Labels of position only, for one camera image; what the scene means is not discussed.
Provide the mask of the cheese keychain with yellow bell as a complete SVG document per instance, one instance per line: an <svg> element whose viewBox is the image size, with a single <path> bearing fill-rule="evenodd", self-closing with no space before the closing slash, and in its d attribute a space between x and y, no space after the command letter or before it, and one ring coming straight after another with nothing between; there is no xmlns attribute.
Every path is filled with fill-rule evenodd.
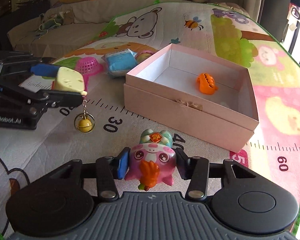
<svg viewBox="0 0 300 240"><path fill-rule="evenodd" d="M74 126L81 133L91 132L95 127L95 119L87 111L87 91L85 90L83 75L68 67L59 67L52 89L67 92L68 95L70 92L80 94L82 97L83 112L75 117Z"/></svg>

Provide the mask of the blue tissue pack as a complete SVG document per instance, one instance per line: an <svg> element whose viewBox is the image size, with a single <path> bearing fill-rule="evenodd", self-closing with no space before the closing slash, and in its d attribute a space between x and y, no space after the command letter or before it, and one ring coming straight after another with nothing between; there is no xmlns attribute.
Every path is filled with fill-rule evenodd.
<svg viewBox="0 0 300 240"><path fill-rule="evenodd" d="M137 53L125 49L107 53L102 56L102 60L106 63L108 75L111 77L125 76L130 70L138 65L136 60Z"/></svg>

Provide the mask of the orange pumpkin toy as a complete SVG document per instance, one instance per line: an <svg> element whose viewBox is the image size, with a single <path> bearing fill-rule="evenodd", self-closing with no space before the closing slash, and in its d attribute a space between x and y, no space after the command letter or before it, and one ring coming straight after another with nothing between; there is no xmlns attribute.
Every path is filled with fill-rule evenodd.
<svg viewBox="0 0 300 240"><path fill-rule="evenodd" d="M196 84L201 93L212 95L218 90L214 78L208 73L201 73L197 76Z"/></svg>

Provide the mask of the beige sofa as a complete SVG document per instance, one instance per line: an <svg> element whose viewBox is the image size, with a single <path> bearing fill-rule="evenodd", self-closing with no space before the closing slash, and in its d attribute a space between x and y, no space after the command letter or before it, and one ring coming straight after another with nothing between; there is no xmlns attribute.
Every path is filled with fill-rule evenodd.
<svg viewBox="0 0 300 240"><path fill-rule="evenodd" d="M156 0L50 0L52 7L37 17L32 16L7 33L13 50L28 51L37 57L59 58L92 40L117 15L154 4ZM160 2L190 2L185 0L159 0ZM260 14L262 0L208 0L227 8L241 9L253 20ZM40 38L36 30L40 15L47 20L60 14L64 23Z"/></svg>

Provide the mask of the pink plastic strainer basket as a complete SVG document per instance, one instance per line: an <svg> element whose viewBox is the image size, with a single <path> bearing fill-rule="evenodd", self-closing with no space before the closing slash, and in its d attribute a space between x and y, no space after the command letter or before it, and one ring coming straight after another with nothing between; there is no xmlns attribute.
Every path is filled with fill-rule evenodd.
<svg viewBox="0 0 300 240"><path fill-rule="evenodd" d="M75 71L81 73L87 89L89 78L103 72L103 66L94 57L84 57L76 62Z"/></svg>

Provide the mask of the colourful cartoon play mat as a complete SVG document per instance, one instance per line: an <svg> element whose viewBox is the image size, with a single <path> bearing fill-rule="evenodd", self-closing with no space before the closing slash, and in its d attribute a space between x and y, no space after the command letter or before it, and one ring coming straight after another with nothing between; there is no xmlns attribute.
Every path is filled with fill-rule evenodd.
<svg viewBox="0 0 300 240"><path fill-rule="evenodd" d="M62 54L74 69L129 49L152 55L122 77L90 77L87 111L49 109L35 130L11 129L0 114L0 238L13 233L8 198L72 159L91 163L167 130L172 147L211 162L233 159L294 195L300 204L300 66L252 19L212 4L163 2L121 14L82 48Z"/></svg>

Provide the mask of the green cloth on sofa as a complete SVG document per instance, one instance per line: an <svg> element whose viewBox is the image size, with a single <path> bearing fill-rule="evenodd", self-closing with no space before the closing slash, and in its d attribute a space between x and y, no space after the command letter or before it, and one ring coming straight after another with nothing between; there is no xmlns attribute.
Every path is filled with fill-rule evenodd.
<svg viewBox="0 0 300 240"><path fill-rule="evenodd" d="M52 14L47 20L44 20L44 15L40 15L40 25L36 30L36 36L41 37L47 34L50 30L59 28L64 23L64 18L60 14Z"/></svg>

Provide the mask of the pink pig figurine toy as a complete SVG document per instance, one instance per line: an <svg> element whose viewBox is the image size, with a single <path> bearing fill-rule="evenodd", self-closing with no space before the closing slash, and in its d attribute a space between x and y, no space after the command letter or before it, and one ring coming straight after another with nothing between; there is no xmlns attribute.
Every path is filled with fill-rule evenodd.
<svg viewBox="0 0 300 240"><path fill-rule="evenodd" d="M172 135L167 130L142 132L139 144L129 154L129 168L125 180L138 180L138 189L148 191L155 185L173 185L177 157L172 149Z"/></svg>

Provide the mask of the pink cardboard box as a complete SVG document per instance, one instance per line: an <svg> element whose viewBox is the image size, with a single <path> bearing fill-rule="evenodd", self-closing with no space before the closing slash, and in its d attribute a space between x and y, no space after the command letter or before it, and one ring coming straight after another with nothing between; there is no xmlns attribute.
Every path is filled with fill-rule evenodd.
<svg viewBox="0 0 300 240"><path fill-rule="evenodd" d="M214 78L214 94L199 91L201 73ZM233 152L244 147L259 123L247 68L176 44L126 74L124 99L133 113Z"/></svg>

